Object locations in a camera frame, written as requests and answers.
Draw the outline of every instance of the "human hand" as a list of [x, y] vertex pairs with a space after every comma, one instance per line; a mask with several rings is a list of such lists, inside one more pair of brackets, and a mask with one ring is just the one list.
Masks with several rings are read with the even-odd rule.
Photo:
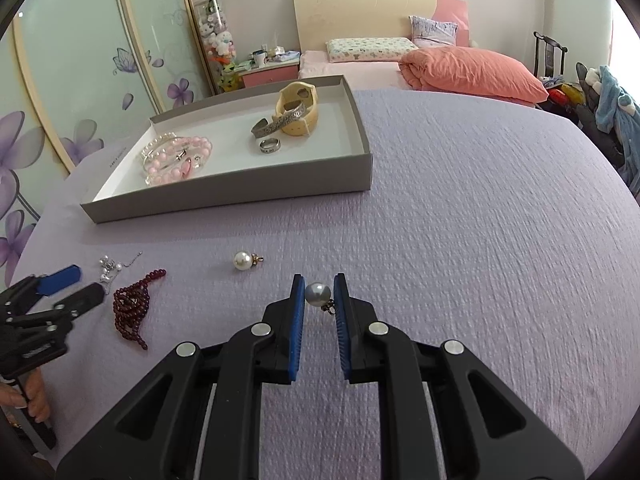
[[28, 408], [36, 422], [44, 422], [49, 418], [51, 410], [47, 402], [44, 390], [44, 380], [39, 368], [36, 368], [24, 385], [24, 391], [29, 397], [27, 404], [21, 394], [6, 384], [0, 384], [0, 406], [12, 406], [14, 408]]

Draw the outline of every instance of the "metal screw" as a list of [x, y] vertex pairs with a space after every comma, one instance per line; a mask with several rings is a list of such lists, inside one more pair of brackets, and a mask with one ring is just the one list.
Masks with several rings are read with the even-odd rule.
[[446, 343], [444, 343], [444, 349], [453, 355], [460, 355], [465, 351], [465, 346], [455, 339], [449, 339]]
[[389, 333], [389, 327], [380, 321], [376, 321], [369, 325], [369, 332], [373, 335], [386, 335]]
[[180, 357], [191, 357], [196, 353], [196, 345], [193, 343], [180, 343], [176, 349], [175, 353], [177, 353]]
[[251, 327], [251, 333], [258, 337], [269, 335], [271, 333], [271, 327], [266, 323], [256, 323]]

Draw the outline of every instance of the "silver earring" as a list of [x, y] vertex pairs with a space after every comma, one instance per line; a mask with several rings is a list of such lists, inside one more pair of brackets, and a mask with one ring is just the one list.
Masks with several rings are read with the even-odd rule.
[[102, 266], [102, 274], [100, 276], [100, 283], [104, 283], [106, 285], [106, 289], [107, 289], [107, 294], [109, 293], [109, 290], [111, 289], [111, 282], [117, 277], [117, 275], [120, 273], [120, 271], [122, 269], [124, 269], [124, 267], [130, 267], [133, 262], [135, 262], [138, 257], [140, 256], [140, 254], [142, 254], [142, 251], [140, 251], [135, 258], [133, 258], [133, 260], [131, 260], [128, 264], [122, 264], [120, 262], [117, 262], [112, 260], [110, 257], [108, 257], [106, 254], [100, 258], [100, 264]]
[[335, 303], [331, 299], [331, 289], [329, 285], [324, 283], [315, 282], [306, 286], [305, 300], [311, 305], [318, 307], [323, 312], [328, 312], [332, 316], [335, 316]]
[[234, 267], [238, 270], [249, 270], [263, 261], [264, 258], [262, 256], [258, 256], [256, 253], [248, 253], [247, 251], [239, 251], [234, 255]]

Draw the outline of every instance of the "window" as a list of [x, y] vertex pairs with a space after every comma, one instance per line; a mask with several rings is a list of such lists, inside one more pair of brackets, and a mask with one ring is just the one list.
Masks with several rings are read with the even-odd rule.
[[616, 0], [612, 1], [613, 41], [611, 73], [620, 85], [640, 103], [640, 38]]

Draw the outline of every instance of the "mug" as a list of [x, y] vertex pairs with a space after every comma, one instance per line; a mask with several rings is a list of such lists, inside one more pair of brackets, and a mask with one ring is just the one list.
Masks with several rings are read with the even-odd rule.
[[266, 52], [260, 52], [259, 54], [254, 54], [255, 65], [258, 68], [264, 67], [266, 59], [267, 59], [267, 53]]

